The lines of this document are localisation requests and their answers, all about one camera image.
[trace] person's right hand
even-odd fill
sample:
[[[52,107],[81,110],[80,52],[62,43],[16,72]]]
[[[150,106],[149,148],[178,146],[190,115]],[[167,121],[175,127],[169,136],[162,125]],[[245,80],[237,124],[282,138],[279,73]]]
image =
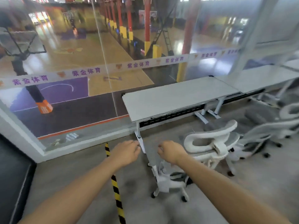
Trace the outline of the person's right hand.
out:
[[[182,156],[188,155],[183,146],[173,141],[163,141],[158,147],[159,156],[174,165],[178,165]]]

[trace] table caster wheel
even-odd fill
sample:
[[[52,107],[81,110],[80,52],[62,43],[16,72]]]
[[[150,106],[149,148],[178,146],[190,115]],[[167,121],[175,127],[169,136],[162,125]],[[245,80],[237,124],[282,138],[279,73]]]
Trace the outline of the table caster wheel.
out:
[[[151,198],[153,198],[153,199],[156,198],[155,195],[154,195],[154,192],[152,192],[150,196],[151,196]]]
[[[263,156],[264,156],[265,158],[269,158],[269,157],[271,157],[271,155],[270,155],[269,153],[264,153]]]
[[[185,203],[187,202],[187,200],[184,196],[182,196],[182,201],[185,202]]]
[[[227,172],[227,175],[228,175],[229,177],[233,177],[233,176],[235,176],[231,171],[228,171],[228,172]]]

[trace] floor tape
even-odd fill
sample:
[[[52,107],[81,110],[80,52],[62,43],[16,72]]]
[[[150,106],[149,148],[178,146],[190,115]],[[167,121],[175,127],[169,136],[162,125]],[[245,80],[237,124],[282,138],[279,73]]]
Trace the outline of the floor tape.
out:
[[[105,145],[105,150],[106,150],[107,157],[109,157],[110,156],[110,150],[109,150],[108,143],[106,143],[106,145]],[[112,175],[111,182],[112,182],[112,186],[113,186],[113,191],[114,191],[114,197],[115,197],[115,202],[116,202],[117,211],[118,211],[119,222],[121,224],[126,224],[125,213],[123,212],[123,205],[121,203],[121,196],[119,194],[118,185],[117,185],[117,182],[116,182],[115,175]]]

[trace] purple lettering on court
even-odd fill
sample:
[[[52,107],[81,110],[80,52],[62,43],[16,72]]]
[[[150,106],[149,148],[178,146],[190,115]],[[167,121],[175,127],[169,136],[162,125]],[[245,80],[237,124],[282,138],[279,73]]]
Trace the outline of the purple lettering on court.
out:
[[[78,76],[79,75],[78,71],[73,71],[72,73],[73,73],[73,76]]]
[[[43,81],[48,81],[48,77],[46,75],[40,75]]]
[[[13,79],[13,84],[16,86],[16,85],[21,85],[21,82],[20,80],[18,79]]]
[[[29,79],[26,79],[26,78],[25,78],[25,79],[23,79],[22,81],[23,81],[25,84],[28,84],[28,83],[30,83],[30,80],[29,80]]]
[[[33,82],[39,82],[39,81],[40,81],[38,77],[31,77],[31,80],[32,80]]]

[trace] forearm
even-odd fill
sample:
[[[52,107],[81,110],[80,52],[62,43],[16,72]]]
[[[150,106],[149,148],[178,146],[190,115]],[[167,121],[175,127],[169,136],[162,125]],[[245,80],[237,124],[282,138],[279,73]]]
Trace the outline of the forearm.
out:
[[[230,224],[285,224],[285,217],[257,201],[239,185],[222,174],[185,155],[179,160],[182,168]]]
[[[100,165],[41,203],[32,214],[22,219],[20,224],[77,222],[118,168],[114,160],[106,158]]]

